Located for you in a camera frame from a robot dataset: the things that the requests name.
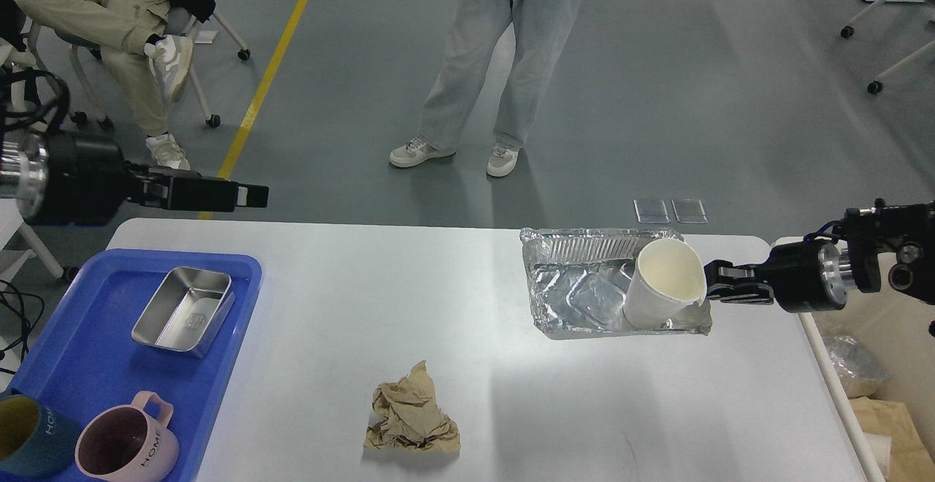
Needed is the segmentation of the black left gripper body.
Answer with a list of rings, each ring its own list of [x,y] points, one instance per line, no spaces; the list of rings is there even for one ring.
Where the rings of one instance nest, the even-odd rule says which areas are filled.
[[[2,145],[2,198],[12,199],[26,223],[101,226],[140,195],[115,140],[60,131],[27,133]]]

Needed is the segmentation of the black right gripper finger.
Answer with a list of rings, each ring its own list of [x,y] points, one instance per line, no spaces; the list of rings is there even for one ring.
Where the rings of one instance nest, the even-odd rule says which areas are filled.
[[[774,292],[767,285],[713,285],[706,298],[736,305],[772,305]]]
[[[765,276],[766,263],[734,264],[728,260],[715,259],[703,266],[708,290],[718,288],[764,288],[772,285]]]

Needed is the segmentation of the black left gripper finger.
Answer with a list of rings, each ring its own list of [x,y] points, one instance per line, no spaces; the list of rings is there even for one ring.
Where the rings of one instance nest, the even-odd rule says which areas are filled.
[[[201,175],[196,170],[127,164],[127,202],[162,210],[231,213],[266,208],[270,187]]]

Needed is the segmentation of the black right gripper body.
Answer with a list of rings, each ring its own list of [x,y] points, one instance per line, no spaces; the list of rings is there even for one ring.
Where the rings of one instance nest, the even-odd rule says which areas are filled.
[[[839,311],[855,289],[848,250],[829,240],[775,245],[763,264],[763,278],[789,313]]]

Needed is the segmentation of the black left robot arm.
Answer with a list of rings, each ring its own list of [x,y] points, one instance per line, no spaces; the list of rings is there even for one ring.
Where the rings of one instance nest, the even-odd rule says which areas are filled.
[[[265,185],[133,163],[113,139],[61,129],[69,92],[49,72],[11,70],[2,75],[2,88],[10,94],[2,103],[2,133],[23,133],[2,140],[2,199],[26,223],[101,226],[126,203],[222,213],[267,206]]]

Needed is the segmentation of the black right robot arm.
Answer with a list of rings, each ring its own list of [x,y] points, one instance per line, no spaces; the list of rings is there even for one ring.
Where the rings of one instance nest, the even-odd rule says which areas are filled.
[[[777,303],[789,313],[842,311],[848,293],[875,294],[882,282],[932,305],[933,203],[849,208],[795,242],[771,247],[758,264],[712,260],[708,299],[735,305]]]

